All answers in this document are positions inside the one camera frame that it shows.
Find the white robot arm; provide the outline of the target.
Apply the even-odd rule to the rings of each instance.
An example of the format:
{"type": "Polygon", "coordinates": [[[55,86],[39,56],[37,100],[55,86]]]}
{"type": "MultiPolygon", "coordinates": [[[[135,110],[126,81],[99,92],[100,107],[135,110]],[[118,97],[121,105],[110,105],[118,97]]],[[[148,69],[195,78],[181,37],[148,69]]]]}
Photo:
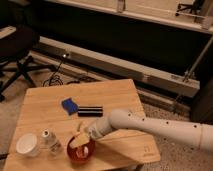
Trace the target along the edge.
{"type": "Polygon", "coordinates": [[[77,148],[120,129],[159,135],[213,153],[213,125],[142,117],[124,109],[115,109],[108,116],[92,122],[75,137],[70,147],[77,148]]]}

